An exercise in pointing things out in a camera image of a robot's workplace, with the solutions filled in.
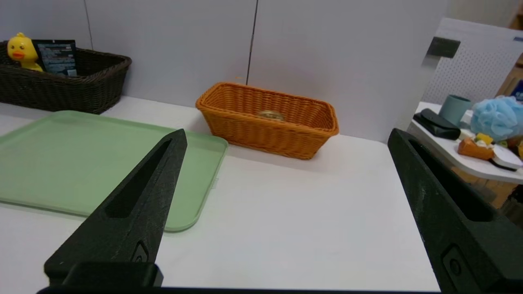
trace wicker basket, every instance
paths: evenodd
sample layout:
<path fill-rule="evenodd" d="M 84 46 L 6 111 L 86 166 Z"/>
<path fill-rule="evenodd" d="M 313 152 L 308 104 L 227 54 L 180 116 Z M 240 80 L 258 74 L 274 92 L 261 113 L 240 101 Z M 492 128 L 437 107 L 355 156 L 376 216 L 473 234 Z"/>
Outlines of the wicker basket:
<path fill-rule="evenodd" d="M 196 108 L 212 134 L 231 144 L 303 160 L 339 132 L 329 103 L 239 84 L 214 85 L 196 101 Z M 258 116 L 264 110 L 285 120 Z"/>
<path fill-rule="evenodd" d="M 0 102 L 49 111 L 100 114 L 120 99 L 129 57 L 76 49 L 78 77 L 23 69 L 0 42 Z"/>

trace orange wicker basket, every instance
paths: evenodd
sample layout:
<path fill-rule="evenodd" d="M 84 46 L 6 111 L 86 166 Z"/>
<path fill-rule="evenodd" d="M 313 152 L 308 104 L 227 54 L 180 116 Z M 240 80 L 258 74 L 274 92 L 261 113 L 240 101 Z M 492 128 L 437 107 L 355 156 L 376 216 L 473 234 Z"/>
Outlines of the orange wicker basket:
<path fill-rule="evenodd" d="M 213 135 L 229 143 L 303 160 L 339 133 L 327 102 L 250 86 L 217 83 L 197 101 Z M 284 121 L 260 117 L 270 110 Z"/>

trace pegboard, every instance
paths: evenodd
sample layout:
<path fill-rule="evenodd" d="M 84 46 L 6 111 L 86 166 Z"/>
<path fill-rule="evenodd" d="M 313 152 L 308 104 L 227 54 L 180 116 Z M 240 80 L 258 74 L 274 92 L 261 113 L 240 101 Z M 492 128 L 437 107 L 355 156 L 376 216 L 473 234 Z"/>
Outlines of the pegboard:
<path fill-rule="evenodd" d="M 494 98 L 523 52 L 522 31 L 443 19 L 438 37 L 459 40 L 453 59 L 441 58 L 422 101 L 443 104 L 449 94 L 472 101 Z"/>

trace packet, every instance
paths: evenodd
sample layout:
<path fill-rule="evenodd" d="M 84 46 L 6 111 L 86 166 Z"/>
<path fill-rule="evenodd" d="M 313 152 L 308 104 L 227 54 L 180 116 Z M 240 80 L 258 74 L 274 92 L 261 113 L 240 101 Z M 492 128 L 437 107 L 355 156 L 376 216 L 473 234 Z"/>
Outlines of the packet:
<path fill-rule="evenodd" d="M 77 76 L 74 40 L 33 40 L 43 70 L 48 73 Z"/>

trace white shelf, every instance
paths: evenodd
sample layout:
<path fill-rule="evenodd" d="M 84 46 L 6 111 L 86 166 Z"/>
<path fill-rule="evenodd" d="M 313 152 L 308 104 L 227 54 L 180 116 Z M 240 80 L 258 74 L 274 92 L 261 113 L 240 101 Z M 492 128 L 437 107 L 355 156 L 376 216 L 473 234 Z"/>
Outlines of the white shelf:
<path fill-rule="evenodd" d="M 425 108 L 429 108 L 435 113 L 438 113 L 441 105 L 420 102 L 416 113 L 422 111 Z M 447 158 L 459 169 L 473 176 L 484 179 L 523 184 L 523 169 L 520 168 L 516 172 L 511 172 L 496 167 L 488 161 L 458 154 L 458 145 L 460 140 L 448 140 L 435 137 L 416 121 L 412 120 L 412 123 L 416 127 L 416 133 L 422 136 L 422 140 L 429 142 L 433 147 L 436 148 L 437 151 L 439 151 L 445 158 Z"/>

